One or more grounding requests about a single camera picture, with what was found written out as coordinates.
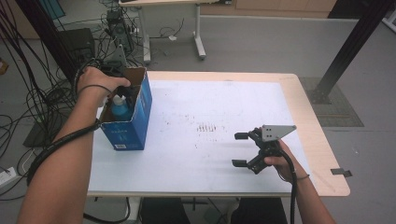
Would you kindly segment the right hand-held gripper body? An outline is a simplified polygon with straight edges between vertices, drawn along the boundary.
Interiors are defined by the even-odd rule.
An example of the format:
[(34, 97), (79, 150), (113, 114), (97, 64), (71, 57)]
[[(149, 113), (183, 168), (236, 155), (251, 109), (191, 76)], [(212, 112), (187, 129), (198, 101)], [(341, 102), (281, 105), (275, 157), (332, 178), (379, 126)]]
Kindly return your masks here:
[(260, 173), (268, 164), (266, 157), (283, 157), (290, 163), (290, 157), (282, 149), (279, 140), (296, 130), (295, 125), (262, 125), (247, 133), (259, 148), (258, 155), (247, 163), (247, 168), (255, 175)]

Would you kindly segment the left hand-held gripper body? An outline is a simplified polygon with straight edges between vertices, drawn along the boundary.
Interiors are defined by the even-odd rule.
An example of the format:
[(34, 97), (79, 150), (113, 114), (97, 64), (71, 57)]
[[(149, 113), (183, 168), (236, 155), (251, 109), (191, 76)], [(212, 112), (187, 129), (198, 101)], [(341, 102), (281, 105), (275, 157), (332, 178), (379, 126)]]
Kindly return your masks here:
[(124, 47), (119, 44), (109, 60), (101, 65), (101, 71), (111, 77), (122, 77), (126, 68)]

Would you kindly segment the blue plastic bottle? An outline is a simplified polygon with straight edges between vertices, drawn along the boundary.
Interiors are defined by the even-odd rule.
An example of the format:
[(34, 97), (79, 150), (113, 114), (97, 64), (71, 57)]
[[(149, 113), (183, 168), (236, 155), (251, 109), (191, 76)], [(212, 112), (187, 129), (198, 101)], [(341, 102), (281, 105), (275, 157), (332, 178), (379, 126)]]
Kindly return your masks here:
[(115, 120), (127, 121), (132, 117), (132, 110), (128, 106), (124, 96), (115, 95), (112, 99), (111, 112)]

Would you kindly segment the blue cardboard box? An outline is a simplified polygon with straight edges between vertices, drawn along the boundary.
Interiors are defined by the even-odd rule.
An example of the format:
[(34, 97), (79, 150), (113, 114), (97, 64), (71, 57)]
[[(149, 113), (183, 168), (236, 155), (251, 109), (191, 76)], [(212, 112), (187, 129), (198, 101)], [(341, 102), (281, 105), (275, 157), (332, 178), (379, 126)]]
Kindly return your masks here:
[(115, 90), (100, 114), (101, 128), (116, 150), (143, 150), (152, 105), (147, 69), (145, 67), (127, 68), (124, 70), (124, 76), (132, 86), (140, 87), (135, 105), (130, 107), (133, 112), (132, 117), (127, 121), (114, 119), (111, 106), (113, 97), (117, 95), (117, 90)]

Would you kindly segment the person's left hand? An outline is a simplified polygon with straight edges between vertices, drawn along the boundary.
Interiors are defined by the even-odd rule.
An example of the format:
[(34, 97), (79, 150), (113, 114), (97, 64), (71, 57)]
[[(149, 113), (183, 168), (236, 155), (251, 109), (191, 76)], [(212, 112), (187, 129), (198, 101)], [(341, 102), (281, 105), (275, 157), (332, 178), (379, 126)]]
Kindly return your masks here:
[[(117, 87), (129, 87), (131, 82), (125, 77), (109, 77), (99, 69), (88, 66), (78, 79), (77, 91), (91, 84), (105, 86), (113, 92)], [(77, 105), (97, 109), (109, 95), (103, 89), (88, 88), (77, 97)]]

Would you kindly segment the person's right hand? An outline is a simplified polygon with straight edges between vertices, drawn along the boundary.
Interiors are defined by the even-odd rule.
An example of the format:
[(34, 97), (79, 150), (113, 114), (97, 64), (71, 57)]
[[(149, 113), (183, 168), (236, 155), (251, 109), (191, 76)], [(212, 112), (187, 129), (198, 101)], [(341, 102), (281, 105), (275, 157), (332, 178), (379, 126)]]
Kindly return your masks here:
[(290, 166), (287, 160), (283, 157), (266, 157), (264, 162), (268, 165), (272, 165), (276, 168), (279, 175), (283, 176), (292, 176), (296, 175), (296, 177), (303, 177), (307, 175), (307, 172), (301, 166), (301, 164), (295, 159), (294, 155), (291, 153), (289, 147), (282, 141), (279, 140), (279, 144), (281, 149), (287, 153), (289, 158), (292, 161), (293, 169), (290, 169)]

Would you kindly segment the thin wrist band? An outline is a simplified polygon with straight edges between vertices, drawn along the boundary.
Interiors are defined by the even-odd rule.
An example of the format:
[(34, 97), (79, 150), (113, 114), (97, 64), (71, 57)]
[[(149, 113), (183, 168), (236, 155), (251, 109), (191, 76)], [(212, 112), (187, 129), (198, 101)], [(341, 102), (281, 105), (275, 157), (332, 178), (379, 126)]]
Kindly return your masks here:
[[(288, 183), (292, 183), (293, 182), (293, 178), (292, 178), (292, 176), (283, 176), (283, 175), (279, 175), (279, 177), (283, 180), (283, 181), (285, 181), (285, 182), (288, 182)], [(303, 177), (296, 177), (296, 180), (297, 181), (299, 181), (299, 180), (304, 180), (304, 179), (307, 179), (307, 178), (309, 178), (310, 177), (310, 175), (305, 175), (305, 176), (303, 176)]]
[(107, 92), (107, 95), (112, 93), (112, 91), (110, 89), (108, 89), (107, 87), (105, 87), (105, 86), (98, 85), (98, 84), (91, 84), (91, 85), (87, 85), (87, 86), (81, 88), (79, 91), (77, 91), (77, 96), (79, 96), (83, 91), (85, 91), (88, 88), (100, 88), (100, 89), (103, 89), (103, 90), (105, 90)]

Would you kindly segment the black computer tower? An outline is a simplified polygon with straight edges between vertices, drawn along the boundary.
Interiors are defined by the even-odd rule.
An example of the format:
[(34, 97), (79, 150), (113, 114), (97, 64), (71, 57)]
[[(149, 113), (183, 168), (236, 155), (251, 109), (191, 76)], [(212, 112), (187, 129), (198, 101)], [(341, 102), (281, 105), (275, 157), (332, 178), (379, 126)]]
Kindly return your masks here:
[(109, 10), (106, 14), (108, 31), (117, 46), (122, 45), (125, 52), (132, 51), (130, 31), (123, 18), (122, 10)]

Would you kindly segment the black box on floor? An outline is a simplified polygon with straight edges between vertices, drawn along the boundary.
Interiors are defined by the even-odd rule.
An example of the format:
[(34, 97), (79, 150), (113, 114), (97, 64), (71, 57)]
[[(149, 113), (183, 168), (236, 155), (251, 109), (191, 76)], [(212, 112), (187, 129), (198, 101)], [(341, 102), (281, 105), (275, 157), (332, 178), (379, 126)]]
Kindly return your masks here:
[(77, 63), (85, 63), (95, 54), (95, 43), (89, 28), (73, 29), (59, 32), (60, 38)]

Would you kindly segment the white table sheet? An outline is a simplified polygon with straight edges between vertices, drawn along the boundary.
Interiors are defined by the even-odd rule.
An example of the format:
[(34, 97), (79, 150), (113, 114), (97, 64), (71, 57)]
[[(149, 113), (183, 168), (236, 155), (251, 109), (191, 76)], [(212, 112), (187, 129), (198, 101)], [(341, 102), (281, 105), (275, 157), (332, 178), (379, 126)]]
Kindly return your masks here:
[(236, 133), (293, 124), (279, 84), (152, 80), (149, 85), (144, 149), (116, 151), (102, 131), (95, 132), (91, 195), (290, 194), (290, 184), (275, 168), (254, 174), (232, 165), (258, 153), (252, 140), (237, 140)]

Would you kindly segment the person's right leg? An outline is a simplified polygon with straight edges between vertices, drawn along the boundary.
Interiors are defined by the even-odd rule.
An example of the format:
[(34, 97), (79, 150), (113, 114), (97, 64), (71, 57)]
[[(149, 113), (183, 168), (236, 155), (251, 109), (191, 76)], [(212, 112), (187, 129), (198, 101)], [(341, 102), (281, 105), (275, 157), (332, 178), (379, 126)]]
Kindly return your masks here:
[(288, 224), (280, 198), (242, 198), (231, 224)]

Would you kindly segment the person's leg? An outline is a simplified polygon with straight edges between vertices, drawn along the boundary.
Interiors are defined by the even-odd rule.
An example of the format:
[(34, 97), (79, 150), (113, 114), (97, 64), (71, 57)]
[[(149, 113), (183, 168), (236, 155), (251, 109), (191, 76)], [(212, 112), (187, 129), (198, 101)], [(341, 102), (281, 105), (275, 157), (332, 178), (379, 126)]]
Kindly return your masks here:
[(145, 198), (142, 224), (191, 224), (180, 198)]
[(242, 198), (231, 224), (288, 224), (280, 198)]

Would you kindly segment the black tape strip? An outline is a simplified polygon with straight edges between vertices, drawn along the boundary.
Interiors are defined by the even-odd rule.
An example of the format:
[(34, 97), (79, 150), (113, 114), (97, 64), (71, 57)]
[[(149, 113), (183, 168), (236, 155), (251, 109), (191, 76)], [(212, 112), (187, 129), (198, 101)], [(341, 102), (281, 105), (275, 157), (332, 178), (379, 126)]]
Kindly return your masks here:
[(351, 177), (353, 174), (349, 170), (344, 170), (343, 168), (331, 169), (333, 175), (342, 175), (343, 177)]

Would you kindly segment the grey floor mat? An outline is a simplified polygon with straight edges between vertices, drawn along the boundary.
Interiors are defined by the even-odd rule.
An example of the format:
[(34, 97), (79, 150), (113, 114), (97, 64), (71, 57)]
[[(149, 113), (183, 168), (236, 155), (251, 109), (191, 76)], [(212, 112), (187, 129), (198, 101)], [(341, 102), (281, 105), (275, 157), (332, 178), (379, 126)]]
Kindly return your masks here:
[(337, 85), (332, 88), (324, 103), (312, 103), (311, 105), (321, 127), (364, 126), (354, 108)]
[(25, 147), (44, 147), (53, 141), (60, 128), (60, 123), (36, 122), (22, 144)]

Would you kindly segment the white desk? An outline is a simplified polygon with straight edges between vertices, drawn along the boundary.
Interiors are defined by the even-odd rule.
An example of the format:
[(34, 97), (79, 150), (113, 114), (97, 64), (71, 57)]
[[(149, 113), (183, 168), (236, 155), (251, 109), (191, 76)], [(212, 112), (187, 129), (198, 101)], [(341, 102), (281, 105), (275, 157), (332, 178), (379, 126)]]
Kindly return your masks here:
[(150, 37), (147, 32), (147, 16), (149, 10), (164, 13), (166, 9), (172, 10), (173, 7), (190, 7), (192, 16), (195, 18), (195, 30), (192, 37), (195, 41), (198, 57), (204, 60), (206, 57), (205, 48), (201, 39), (201, 4), (213, 4), (219, 0), (119, 0), (121, 7), (133, 7), (137, 10), (140, 21), (139, 31), (142, 36), (143, 61), (145, 64), (151, 62)]

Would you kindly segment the person's left leg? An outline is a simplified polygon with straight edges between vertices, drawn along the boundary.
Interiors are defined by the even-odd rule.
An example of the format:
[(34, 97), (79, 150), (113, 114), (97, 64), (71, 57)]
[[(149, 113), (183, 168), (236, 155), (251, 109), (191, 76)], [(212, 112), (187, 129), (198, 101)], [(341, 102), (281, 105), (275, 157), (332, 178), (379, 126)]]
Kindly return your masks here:
[(142, 224), (191, 224), (180, 198), (145, 198)]

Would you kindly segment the white power adapter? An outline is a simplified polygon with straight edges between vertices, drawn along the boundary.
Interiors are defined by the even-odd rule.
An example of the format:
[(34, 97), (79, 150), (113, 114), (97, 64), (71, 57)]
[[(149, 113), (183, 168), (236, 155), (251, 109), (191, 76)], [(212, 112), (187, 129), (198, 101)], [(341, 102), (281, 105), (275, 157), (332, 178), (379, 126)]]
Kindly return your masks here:
[(18, 178), (17, 173), (13, 167), (10, 167), (0, 173), (0, 188), (5, 187), (7, 184)]

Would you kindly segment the black metal post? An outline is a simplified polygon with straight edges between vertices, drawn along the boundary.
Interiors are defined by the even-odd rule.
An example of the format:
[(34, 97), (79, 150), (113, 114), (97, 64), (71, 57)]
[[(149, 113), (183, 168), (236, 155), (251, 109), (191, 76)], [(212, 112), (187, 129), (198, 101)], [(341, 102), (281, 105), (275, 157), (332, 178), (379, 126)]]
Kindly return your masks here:
[(49, 53), (60, 67), (67, 80), (73, 84), (79, 69), (64, 45), (52, 18), (41, 6), (39, 0), (15, 0), (26, 19), (30, 22)]
[(382, 21), (395, 0), (374, 0), (362, 14), (355, 27), (340, 48), (318, 85), (307, 91), (312, 104), (323, 105), (330, 102), (329, 95), (340, 77)]

